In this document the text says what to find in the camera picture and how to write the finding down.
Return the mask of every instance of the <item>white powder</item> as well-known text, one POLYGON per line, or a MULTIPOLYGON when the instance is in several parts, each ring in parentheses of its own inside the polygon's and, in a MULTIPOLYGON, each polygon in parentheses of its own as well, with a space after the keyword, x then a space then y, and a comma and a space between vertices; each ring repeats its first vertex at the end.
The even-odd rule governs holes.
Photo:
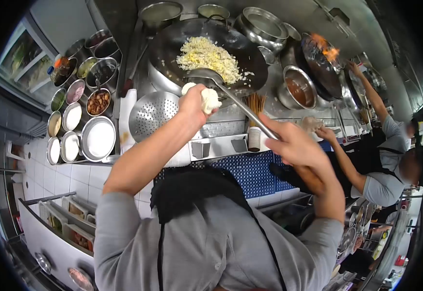
POLYGON ((53 164, 56 164, 58 162, 58 159, 60 157, 60 141, 56 138, 53 140, 50 146, 50 159, 53 164))
POLYGON ((93 125, 88 132, 87 147, 90 154, 101 157, 110 153, 115 141, 115 131, 105 122, 93 125))
POLYGON ((73 130, 79 124, 80 117, 82 116, 82 108, 80 106, 75 106, 71 108, 66 116, 66 128, 68 130, 73 130))
POLYGON ((70 135, 64 141, 64 154, 69 161, 75 160, 79 154, 79 140, 76 135, 70 135))

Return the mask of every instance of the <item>hand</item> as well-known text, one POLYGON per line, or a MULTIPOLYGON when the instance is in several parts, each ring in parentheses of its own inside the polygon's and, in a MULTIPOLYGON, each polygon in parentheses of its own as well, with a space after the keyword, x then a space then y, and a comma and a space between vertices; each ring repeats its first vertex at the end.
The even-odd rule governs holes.
POLYGON ((324 125, 320 129, 316 130, 315 133, 318 137, 327 140, 329 143, 337 143, 336 134, 331 129, 324 125))
POLYGON ((356 63, 354 63, 353 61, 347 61, 347 65, 352 70, 352 72, 354 73, 355 76, 357 76, 359 78, 363 76, 363 73, 360 72, 360 69, 359 69, 359 67, 357 66, 356 63))
POLYGON ((275 154, 280 155, 283 163, 317 169, 330 165, 328 156, 318 143, 298 125, 272 120, 262 113, 258 117, 269 129, 281 137, 279 141, 269 138, 265 145, 275 154))
POLYGON ((213 115, 218 109, 214 109, 211 114, 207 115, 202 111, 202 95, 200 94, 205 85, 197 84, 187 91, 187 94, 179 98, 179 111, 185 116, 191 118, 192 124, 200 125, 202 127, 207 118, 213 115))

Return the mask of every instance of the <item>metal ladle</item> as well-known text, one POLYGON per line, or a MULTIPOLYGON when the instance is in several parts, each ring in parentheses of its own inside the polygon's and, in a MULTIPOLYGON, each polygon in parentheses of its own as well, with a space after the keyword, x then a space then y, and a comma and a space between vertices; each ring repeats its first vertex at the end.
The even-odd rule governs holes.
POLYGON ((188 74, 187 74, 188 78, 205 78, 205 79, 210 79, 213 80, 215 82, 215 84, 227 95, 229 96, 229 98, 231 98, 232 101, 234 101, 234 103, 242 109, 243 113, 245 113, 245 115, 247 115, 247 117, 249 117, 250 120, 252 120, 253 122, 255 122, 255 124, 261 128, 261 130, 268 136, 271 138, 274 138, 276 140, 279 140, 279 138, 269 129, 266 127, 266 125, 263 124, 263 122, 258 118, 258 116, 252 111, 250 110, 250 108, 245 105, 245 103, 243 103, 238 97, 236 97, 236 95, 234 95, 234 93, 232 93, 230 90, 228 90, 223 84, 224 84, 224 80, 223 78, 220 76, 220 74, 216 73, 215 71, 213 71, 212 69, 208 69, 208 68, 198 68, 198 69, 194 69, 191 70, 188 74))

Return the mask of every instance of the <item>flame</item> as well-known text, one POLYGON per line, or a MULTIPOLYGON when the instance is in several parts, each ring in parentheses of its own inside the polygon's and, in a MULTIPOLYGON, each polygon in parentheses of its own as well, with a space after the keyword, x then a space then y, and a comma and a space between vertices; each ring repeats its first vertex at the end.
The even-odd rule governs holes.
POLYGON ((312 33, 311 38, 328 61, 336 60, 339 55, 339 49, 332 47, 324 37, 317 33, 312 33))

